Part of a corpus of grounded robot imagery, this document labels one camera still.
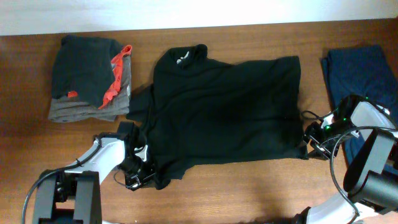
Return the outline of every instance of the black t-shirt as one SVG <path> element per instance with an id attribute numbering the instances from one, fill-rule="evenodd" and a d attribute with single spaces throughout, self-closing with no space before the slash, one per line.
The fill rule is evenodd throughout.
<path id="1" fill-rule="evenodd" d="M 160 183 L 196 164 L 306 159 L 299 83 L 298 57 L 230 65 L 208 59 L 203 44 L 174 48 L 127 118 L 143 121 Z"/>

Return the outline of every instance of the gray fabric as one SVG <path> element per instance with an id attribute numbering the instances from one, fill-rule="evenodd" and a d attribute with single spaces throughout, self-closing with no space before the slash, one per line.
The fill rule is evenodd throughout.
<path id="1" fill-rule="evenodd" d="M 114 121 L 117 115 L 129 112 L 129 97 L 131 91 L 131 61 L 130 56 L 123 57 L 123 73 L 121 89 L 117 96 L 103 109 L 99 110 L 79 97 L 51 99 L 49 120 L 58 123 L 81 121 L 87 118 L 98 118 Z"/>

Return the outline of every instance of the wood grain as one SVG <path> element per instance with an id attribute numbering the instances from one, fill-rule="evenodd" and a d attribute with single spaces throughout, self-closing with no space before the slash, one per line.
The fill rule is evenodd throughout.
<path id="1" fill-rule="evenodd" d="M 328 49 L 379 44 L 398 74 L 398 21 L 310 22 L 197 29 L 89 32 L 131 44 L 132 89 L 152 81 L 156 61 L 171 47 L 208 46 L 208 56 L 238 63 L 298 55 L 302 66 L 299 107 L 329 112 L 320 58 Z M 90 146 L 92 135 L 116 131 L 114 123 L 89 119 L 47 121 L 51 70 L 64 34 L 0 37 L 0 223 L 17 223 L 29 187 L 44 169 L 65 166 Z M 343 154 L 336 160 L 341 182 Z M 123 223 L 237 223 L 292 217 L 336 193 L 328 163 L 283 159 L 196 166 L 163 190 L 131 192 L 109 175 L 101 185 L 103 218 Z M 34 199 L 30 201 L 31 221 Z M 366 223 L 397 223 L 398 215 Z"/>

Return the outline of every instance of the folded clothing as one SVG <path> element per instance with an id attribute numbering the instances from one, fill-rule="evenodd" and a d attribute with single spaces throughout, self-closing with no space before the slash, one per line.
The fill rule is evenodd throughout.
<path id="1" fill-rule="evenodd" d="M 123 72 L 123 57 L 125 55 L 130 55 L 131 49 L 132 49 L 131 45 L 125 46 L 122 49 L 122 51 L 112 59 L 111 65 L 113 68 L 114 82 L 109 87 L 109 89 L 106 90 L 103 99 L 104 103 L 98 109 L 104 108 L 113 99 L 113 97 L 120 92 L 122 72 Z M 68 93 L 68 97 L 76 97 L 76 96 L 78 96 L 78 93 L 76 91 L 70 91 Z"/>
<path id="2" fill-rule="evenodd" d="M 116 115 L 129 112 L 129 97 L 131 94 L 131 60 L 130 56 L 123 57 L 123 72 L 121 77 L 121 89 L 112 101 L 103 109 L 80 99 L 80 95 L 73 98 L 63 96 L 52 99 L 49 120 L 58 123 L 80 121 L 87 118 L 98 118 L 105 121 L 114 121 Z"/>
<path id="3" fill-rule="evenodd" d="M 380 46 L 330 50 L 327 58 L 322 60 L 322 69 L 332 109 L 344 97 L 356 94 L 386 106 L 391 118 L 398 121 L 398 84 Z M 350 164 L 362 148 L 364 139 L 351 138 L 344 144 Z M 397 173 L 391 166 L 384 169 Z"/>
<path id="4" fill-rule="evenodd" d="M 67 35 L 52 71 L 52 98 L 76 91 L 82 101 L 99 108 L 115 81 L 111 60 L 122 50 L 112 39 Z"/>
<path id="5" fill-rule="evenodd" d="M 203 44 L 167 51 L 126 116 L 143 122 L 157 188 L 196 164 L 306 159 L 299 83 L 298 57 L 231 65 Z"/>

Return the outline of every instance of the black cable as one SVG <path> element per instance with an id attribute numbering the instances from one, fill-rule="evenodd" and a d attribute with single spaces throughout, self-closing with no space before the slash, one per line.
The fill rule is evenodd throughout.
<path id="1" fill-rule="evenodd" d="M 29 203 L 29 199 L 32 196 L 34 190 L 47 178 L 58 174 L 60 172 L 63 172 L 65 170 L 70 170 L 70 169 L 74 169 L 77 167 L 80 167 L 82 164 L 86 163 L 87 161 L 89 161 L 98 151 L 99 149 L 102 148 L 102 142 L 101 142 L 101 138 L 98 136 L 95 136 L 95 138 L 98 140 L 98 146 L 97 148 L 85 159 L 83 159 L 81 162 L 77 162 L 74 165 L 70 165 L 70 166 L 66 166 L 66 167 L 61 167 L 58 169 L 54 169 L 51 170 L 48 174 L 45 174 L 43 177 L 39 178 L 38 180 L 36 180 L 36 182 L 32 185 L 32 187 L 30 188 L 30 190 L 28 191 L 26 198 L 25 198 L 25 202 L 24 202 L 24 207 L 22 209 L 22 218 L 21 218 L 21 223 L 25 224 L 25 217 L 26 217 L 26 210 L 27 210 L 27 204 Z"/>
<path id="2" fill-rule="evenodd" d="M 301 116 L 302 116 L 304 119 L 307 119 L 307 120 L 310 120 L 310 121 L 323 120 L 324 118 L 326 118 L 326 117 L 332 115 L 334 112 L 336 112 L 336 110 L 337 110 L 337 107 L 336 107 L 336 109 L 334 109 L 332 112 L 330 112 L 330 113 L 328 113 L 328 114 L 326 114 L 326 115 L 324 115 L 324 116 L 318 116 L 316 113 L 314 113 L 314 112 L 312 112 L 312 111 L 305 110 L 305 111 L 301 112 Z M 309 113 L 309 114 L 314 115 L 314 118 L 310 118 L 310 117 L 305 116 L 305 115 L 304 115 L 305 113 Z"/>
<path id="3" fill-rule="evenodd" d="M 331 141 L 331 140 L 334 140 L 334 139 L 338 139 L 339 137 L 340 137 L 340 135 L 337 135 L 337 136 L 333 136 L 333 137 L 331 137 L 331 138 L 328 138 L 328 139 L 324 140 L 321 144 L 319 144 L 319 147 L 323 147 L 323 145 L 324 145 L 326 142 Z"/>
<path id="4" fill-rule="evenodd" d="M 119 182 L 118 180 L 116 180 L 116 175 L 119 173 L 119 171 L 120 171 L 120 169 L 118 169 L 118 171 L 116 171 L 116 172 L 113 174 L 113 179 L 114 179 L 114 181 L 115 181 L 116 183 L 122 185 L 123 187 L 127 188 L 127 189 L 133 189 L 133 187 L 128 186 L 128 185 L 126 185 L 126 184 L 124 184 L 124 183 Z"/>
<path id="5" fill-rule="evenodd" d="M 355 128 L 350 128 L 347 131 L 345 131 L 337 140 L 333 150 L 331 151 L 331 157 L 330 157 L 330 175 L 331 175 L 331 179 L 333 181 L 333 183 L 335 184 L 335 187 L 337 188 L 337 191 L 340 193 L 340 195 L 352 206 L 352 208 L 355 211 L 355 215 L 354 217 L 351 219 L 351 221 L 349 221 L 348 224 L 352 224 L 354 223 L 355 219 L 359 217 L 359 210 L 358 208 L 355 206 L 355 204 L 346 196 L 346 194 L 343 192 L 343 190 L 341 189 L 341 187 L 339 186 L 337 180 L 336 180 L 336 176 L 335 176 L 335 169 L 334 169 L 334 165 L 333 165 L 333 161 L 334 161 L 334 154 L 335 151 L 337 149 L 337 146 L 339 144 L 339 142 L 349 133 L 351 133 L 352 131 L 359 131 L 359 130 L 364 130 L 364 129 L 381 129 L 381 130 L 386 130 L 386 131 L 398 131 L 398 129 L 396 128 L 381 128 L 381 127 L 377 127 L 377 126 L 361 126 L 361 127 L 355 127 Z"/>

